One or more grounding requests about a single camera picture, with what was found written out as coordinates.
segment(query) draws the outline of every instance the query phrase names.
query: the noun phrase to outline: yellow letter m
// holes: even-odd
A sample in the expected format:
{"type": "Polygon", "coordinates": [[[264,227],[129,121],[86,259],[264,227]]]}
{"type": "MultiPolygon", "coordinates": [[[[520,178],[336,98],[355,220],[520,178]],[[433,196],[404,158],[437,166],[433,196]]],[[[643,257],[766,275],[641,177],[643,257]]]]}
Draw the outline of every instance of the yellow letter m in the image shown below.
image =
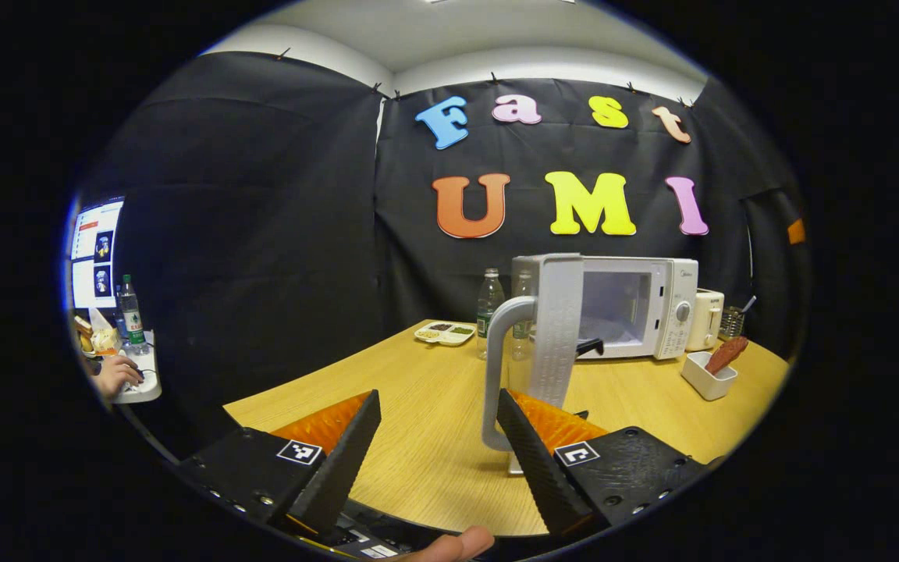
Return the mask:
{"type": "Polygon", "coordinates": [[[574,221],[574,211],[585,224],[585,229],[595,232],[602,211],[606,211],[606,221],[602,222],[604,233],[613,236],[636,234],[636,225],[631,222],[631,214],[627,210],[627,197],[624,195],[627,178],[624,176],[599,174],[591,193],[570,172],[550,172],[546,174],[546,181],[553,185],[553,198],[557,205],[557,218],[550,225],[550,232],[578,234],[581,225],[574,221]]]}

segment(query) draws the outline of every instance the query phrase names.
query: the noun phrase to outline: bread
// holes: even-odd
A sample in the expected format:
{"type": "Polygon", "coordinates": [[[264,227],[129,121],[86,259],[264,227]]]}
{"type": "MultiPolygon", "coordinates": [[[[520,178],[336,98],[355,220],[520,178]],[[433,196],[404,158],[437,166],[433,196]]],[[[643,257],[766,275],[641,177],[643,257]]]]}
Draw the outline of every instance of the bread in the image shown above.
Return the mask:
{"type": "Polygon", "coordinates": [[[86,322],[77,314],[75,315],[75,329],[78,330],[79,334],[87,338],[92,337],[92,324],[86,322]]]}
{"type": "Polygon", "coordinates": [[[117,349],[120,346],[120,334],[117,333],[116,328],[101,330],[93,334],[90,341],[96,353],[102,353],[110,349],[117,349]]]}

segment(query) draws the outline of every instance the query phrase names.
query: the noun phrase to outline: water bottle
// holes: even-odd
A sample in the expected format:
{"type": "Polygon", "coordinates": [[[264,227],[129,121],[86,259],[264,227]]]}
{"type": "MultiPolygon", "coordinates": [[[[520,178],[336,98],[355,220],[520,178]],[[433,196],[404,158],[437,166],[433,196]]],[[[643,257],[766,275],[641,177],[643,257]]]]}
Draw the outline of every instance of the water bottle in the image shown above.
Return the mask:
{"type": "Polygon", "coordinates": [[[488,358],[488,327],[492,314],[506,302],[506,292],[499,281],[499,270],[489,267],[485,270],[485,284],[478,293],[478,357],[488,358]]]}
{"type": "MultiPolygon", "coordinates": [[[[518,284],[515,286],[513,297],[532,295],[532,276],[529,271],[521,271],[518,274],[518,284]]],[[[531,320],[517,322],[513,326],[513,342],[511,342],[511,355],[515,361],[521,361],[529,357],[529,328],[531,320]]]]}
{"type": "Polygon", "coordinates": [[[117,295],[117,311],[114,314],[114,323],[117,324],[117,332],[120,333],[120,342],[121,346],[127,351],[130,351],[130,336],[127,335],[127,321],[124,320],[124,314],[120,310],[120,293],[122,292],[122,285],[114,285],[113,290],[115,291],[115,295],[117,295]]]}
{"type": "Polygon", "coordinates": [[[131,286],[130,274],[124,275],[124,292],[120,293],[120,310],[124,314],[124,323],[127,326],[127,339],[130,348],[136,355],[147,355],[149,349],[144,340],[144,324],[140,322],[140,309],[137,304],[137,293],[131,286]]]}

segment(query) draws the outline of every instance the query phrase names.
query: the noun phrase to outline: white plate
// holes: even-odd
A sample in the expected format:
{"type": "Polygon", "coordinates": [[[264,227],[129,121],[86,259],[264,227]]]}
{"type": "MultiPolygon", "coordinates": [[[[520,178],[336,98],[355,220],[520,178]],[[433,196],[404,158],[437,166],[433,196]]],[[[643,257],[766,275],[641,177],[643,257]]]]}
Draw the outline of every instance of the white plate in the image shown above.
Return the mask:
{"type": "Polygon", "coordinates": [[[449,346],[456,347],[457,345],[463,345],[464,342],[467,341],[468,339],[470,339],[474,335],[474,332],[477,332],[477,331],[478,331],[477,328],[475,328],[474,326],[467,326],[467,324],[457,324],[454,322],[436,321],[436,322],[430,322],[428,324],[425,324],[425,326],[422,326],[420,329],[415,330],[414,337],[420,339],[421,341],[427,342],[427,343],[439,343],[440,345],[449,345],[449,346]],[[442,331],[432,330],[432,326],[436,326],[439,324],[449,324],[449,328],[446,328],[446,330],[442,330],[442,331]],[[467,328],[467,330],[470,330],[471,333],[454,334],[453,333],[454,328],[467,328]],[[439,335],[438,335],[438,337],[435,337],[435,338],[424,338],[424,337],[421,337],[421,335],[418,335],[424,331],[439,332],[439,335]]]}

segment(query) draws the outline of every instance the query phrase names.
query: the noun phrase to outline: hand on mouse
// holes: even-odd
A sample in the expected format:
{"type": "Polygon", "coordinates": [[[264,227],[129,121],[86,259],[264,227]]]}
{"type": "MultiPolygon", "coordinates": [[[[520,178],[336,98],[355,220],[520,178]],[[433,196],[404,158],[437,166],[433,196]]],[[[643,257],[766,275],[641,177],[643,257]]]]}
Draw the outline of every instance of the hand on mouse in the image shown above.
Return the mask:
{"type": "Polygon", "coordinates": [[[488,529],[474,526],[465,530],[459,537],[442,535],[431,545],[410,554],[388,558],[402,562],[464,562],[492,548],[495,537],[488,529]]]}
{"type": "Polygon", "coordinates": [[[144,377],[137,371],[137,363],[128,357],[113,355],[103,360],[103,368],[92,380],[103,398],[113,400],[125,382],[137,386],[143,383],[144,377]]]}

